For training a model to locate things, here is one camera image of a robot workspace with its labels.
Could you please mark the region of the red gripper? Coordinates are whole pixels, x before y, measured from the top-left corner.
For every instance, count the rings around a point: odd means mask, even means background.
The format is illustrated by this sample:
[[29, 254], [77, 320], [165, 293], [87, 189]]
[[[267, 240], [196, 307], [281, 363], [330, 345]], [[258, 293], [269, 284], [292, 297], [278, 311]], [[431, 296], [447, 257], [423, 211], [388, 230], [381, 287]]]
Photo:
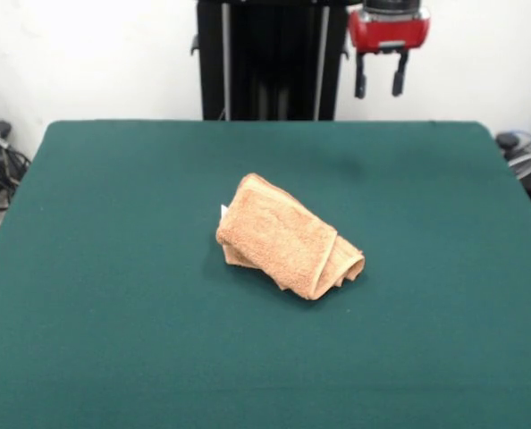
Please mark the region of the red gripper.
[[350, 13], [349, 33], [356, 53], [356, 79], [354, 97], [366, 95], [365, 54], [399, 51], [398, 68], [393, 76], [392, 94], [403, 93], [405, 73], [410, 49], [420, 48], [426, 41], [430, 28], [430, 12], [421, 6], [408, 14], [381, 14], [361, 7]]

